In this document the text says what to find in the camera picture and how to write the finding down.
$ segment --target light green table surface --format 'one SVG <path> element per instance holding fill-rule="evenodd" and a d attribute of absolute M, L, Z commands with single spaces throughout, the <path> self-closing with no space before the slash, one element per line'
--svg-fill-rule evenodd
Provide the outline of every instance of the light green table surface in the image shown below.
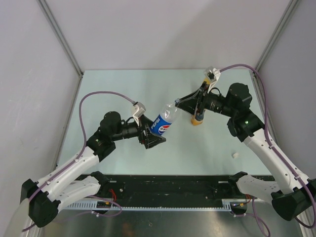
<path fill-rule="evenodd" d="M 203 79 L 203 70 L 85 71 L 58 164 L 65 163 L 83 145 L 78 111 L 79 102 L 87 93 L 111 90 L 125 94 L 142 102 L 147 109 L 145 115 L 154 120 L 164 104 L 195 91 Z M 251 109 L 262 119 L 248 70 L 225 71 L 216 87 L 226 96 L 234 82 L 249 86 L 253 96 Z M 115 95 L 89 97 L 82 111 L 87 137 L 95 132 L 106 112 L 117 111 L 122 119 L 127 119 L 130 109 L 129 102 Z M 117 141 L 116 150 L 86 173 L 99 170 L 105 174 L 144 175 L 228 175 L 239 171 L 270 174 L 259 158 L 229 133 L 228 119 L 207 111 L 203 124 L 192 126 L 190 115 L 182 111 L 165 132 L 165 143 L 146 150 L 137 138 Z M 239 153 L 239 157 L 233 159 L 233 153 Z"/>

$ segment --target pepsi label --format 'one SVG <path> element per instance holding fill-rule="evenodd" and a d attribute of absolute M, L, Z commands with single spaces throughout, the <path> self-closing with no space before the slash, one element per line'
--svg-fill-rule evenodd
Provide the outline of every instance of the pepsi label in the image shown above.
<path fill-rule="evenodd" d="M 162 135 L 166 130 L 170 127 L 171 123 L 166 122 L 162 119 L 162 117 L 159 115 L 157 119 L 153 122 L 153 124 L 150 126 L 150 131 L 152 133 Z"/>

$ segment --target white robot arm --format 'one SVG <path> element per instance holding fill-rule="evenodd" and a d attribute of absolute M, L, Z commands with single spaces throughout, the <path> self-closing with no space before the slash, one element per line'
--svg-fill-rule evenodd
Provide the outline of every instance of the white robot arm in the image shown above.
<path fill-rule="evenodd" d="M 209 73 L 206 75 L 210 80 L 216 82 L 218 77 L 212 80 L 215 74 L 211 73 L 216 70 L 207 71 Z M 249 94 L 248 86 L 234 83 L 230 86 L 226 97 L 220 92 L 219 94 L 212 93 L 214 84 L 211 89 L 209 87 L 210 85 L 204 81 L 196 92 L 178 99 L 176 107 L 191 115 L 211 110 L 230 117 L 227 123 L 230 133 L 259 157 L 275 179 L 273 182 L 262 181 L 245 172 L 240 172 L 229 179 L 229 183 L 235 187 L 236 192 L 250 194 L 272 204 L 275 211 L 288 221 L 310 207 L 312 203 L 306 187 L 315 199 L 316 179 L 310 180 L 272 139 L 266 140 L 264 124 L 250 110 L 252 96 Z M 273 149 L 280 153 L 284 161 Z M 295 170 L 297 175 L 294 175 L 295 172 L 292 172 L 290 168 Z"/>
<path fill-rule="evenodd" d="M 106 113 L 83 151 L 37 182 L 31 179 L 24 182 L 21 201 L 30 199 L 29 217 L 38 227 L 50 223 L 69 204 L 93 196 L 106 186 L 109 180 L 98 171 L 84 180 L 74 180 L 114 151 L 115 141 L 138 137 L 146 149 L 166 141 L 151 133 L 149 126 L 153 122 L 143 115 L 144 106 L 135 104 L 134 107 L 133 117 L 136 119 L 133 122 L 121 120 L 117 112 Z"/>

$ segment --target white wall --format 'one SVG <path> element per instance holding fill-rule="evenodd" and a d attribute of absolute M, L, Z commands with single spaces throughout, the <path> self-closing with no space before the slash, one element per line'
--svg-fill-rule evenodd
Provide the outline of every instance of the white wall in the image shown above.
<path fill-rule="evenodd" d="M 47 0 L 87 69 L 255 66 L 289 0 Z"/>
<path fill-rule="evenodd" d="M 280 146 L 316 178 L 316 1 L 301 1 L 261 69 Z"/>
<path fill-rule="evenodd" d="M 0 0 L 0 236 L 53 166 L 78 76 L 35 0 Z"/>

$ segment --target pepsi bottle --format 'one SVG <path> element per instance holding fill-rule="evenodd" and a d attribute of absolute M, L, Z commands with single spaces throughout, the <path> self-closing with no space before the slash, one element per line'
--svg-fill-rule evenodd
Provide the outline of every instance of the pepsi bottle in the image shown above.
<path fill-rule="evenodd" d="M 175 103 L 166 104 L 161 110 L 158 117 L 150 126 L 152 133 L 162 135 L 170 127 L 170 125 L 177 119 L 180 114 L 180 109 L 175 107 Z"/>

